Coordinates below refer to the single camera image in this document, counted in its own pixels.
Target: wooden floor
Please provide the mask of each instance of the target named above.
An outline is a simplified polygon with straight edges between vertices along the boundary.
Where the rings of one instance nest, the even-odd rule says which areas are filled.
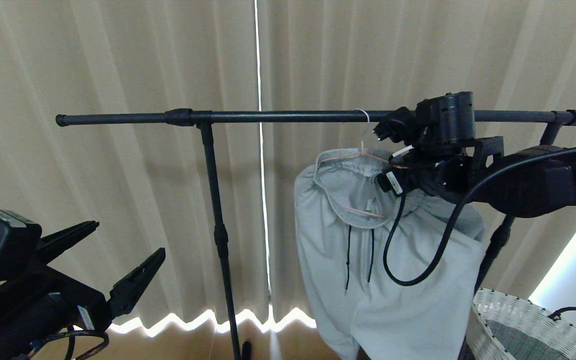
[[[333,360],[338,356],[322,341],[316,328],[294,321],[279,332],[262,333],[252,322],[238,326],[239,341],[249,339],[253,360],[317,359]],[[169,324],[155,337],[148,337],[140,328],[126,334],[108,330],[110,345],[93,360],[162,359],[221,360],[232,359],[231,334],[217,333],[211,322],[191,331]],[[61,360],[66,353],[66,339],[46,344],[32,360]],[[78,337],[75,356],[99,343],[98,339]]]

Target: drawstring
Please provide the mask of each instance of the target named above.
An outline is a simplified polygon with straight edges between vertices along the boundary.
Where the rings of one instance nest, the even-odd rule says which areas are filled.
[[[372,248],[370,249],[370,269],[368,270],[368,282],[370,283],[370,275],[373,273],[373,261],[375,260],[375,229],[370,229],[372,235]]]
[[[345,291],[348,291],[348,283],[350,283],[350,232],[353,227],[348,225],[348,251],[345,253]]]
[[[350,283],[350,234],[353,231],[352,225],[348,225],[348,249],[345,252],[345,291],[348,291],[348,283]],[[370,248],[370,269],[368,270],[368,282],[373,274],[373,263],[375,262],[375,229],[370,229],[370,236],[372,237],[372,246]]]

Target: curtain fold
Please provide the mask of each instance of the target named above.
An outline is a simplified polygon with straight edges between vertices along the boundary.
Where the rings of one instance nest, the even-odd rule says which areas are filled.
[[[576,2],[259,1],[263,110],[414,109],[473,91],[475,109],[576,109]],[[295,245],[293,182],[318,153],[357,148],[364,124],[263,125],[275,317],[307,309]],[[401,144],[364,138],[367,147]],[[538,124],[478,123],[506,154],[537,145]],[[555,145],[576,145],[576,127]],[[503,215],[477,205],[488,236]],[[528,298],[576,230],[576,207],[518,219],[484,286]]]
[[[44,234],[98,220],[51,265],[108,295],[158,247],[135,310],[149,327],[206,309],[227,320],[199,131],[59,128],[56,114],[258,108],[254,3],[0,2],[0,208]],[[215,125],[237,312],[268,317],[259,126]]]

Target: wire hanger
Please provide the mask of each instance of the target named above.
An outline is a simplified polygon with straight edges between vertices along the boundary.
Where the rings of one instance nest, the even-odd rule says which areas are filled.
[[[327,159],[321,160],[319,163],[327,162],[330,160],[338,160],[338,159],[346,159],[346,158],[354,158],[354,157],[367,157],[367,158],[372,158],[372,159],[375,159],[377,161],[380,161],[384,164],[389,164],[388,160],[382,159],[379,156],[375,156],[372,153],[366,152],[366,150],[364,148],[364,137],[366,136],[366,133],[368,132],[368,129],[370,128],[370,115],[368,114],[368,112],[366,110],[363,110],[363,109],[352,109],[352,110],[362,112],[364,115],[366,115],[366,119],[367,119],[366,128],[361,133],[361,138],[360,138],[360,142],[359,142],[359,151],[354,152],[354,153],[347,153],[346,155],[329,157]]]

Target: white wicker basket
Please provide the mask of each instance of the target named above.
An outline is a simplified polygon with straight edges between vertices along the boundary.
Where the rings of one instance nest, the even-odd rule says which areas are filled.
[[[558,314],[551,319],[550,311],[530,301],[480,289],[466,342],[477,360],[576,360],[576,326]]]

